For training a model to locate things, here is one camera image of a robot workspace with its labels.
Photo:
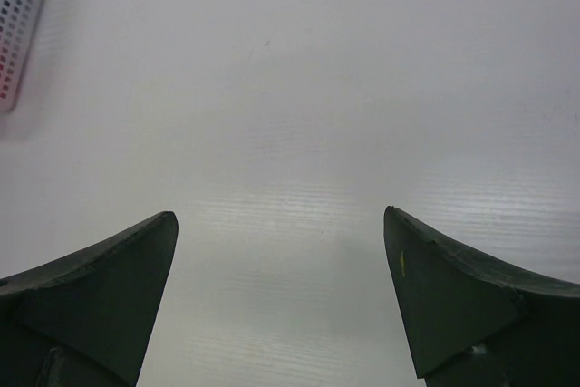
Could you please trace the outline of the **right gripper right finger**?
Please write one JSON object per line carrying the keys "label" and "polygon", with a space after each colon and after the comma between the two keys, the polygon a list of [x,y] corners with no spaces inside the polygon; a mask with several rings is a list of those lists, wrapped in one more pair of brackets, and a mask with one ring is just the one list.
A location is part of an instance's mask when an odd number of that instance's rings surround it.
{"label": "right gripper right finger", "polygon": [[428,386],[576,386],[579,286],[445,236],[403,210],[383,235],[411,359]]}

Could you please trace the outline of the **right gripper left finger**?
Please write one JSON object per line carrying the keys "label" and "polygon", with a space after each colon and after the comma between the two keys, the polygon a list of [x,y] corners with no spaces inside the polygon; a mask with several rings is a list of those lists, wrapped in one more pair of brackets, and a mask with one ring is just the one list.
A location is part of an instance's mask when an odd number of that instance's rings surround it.
{"label": "right gripper left finger", "polygon": [[178,232],[163,211],[2,279],[2,385],[136,385]]}

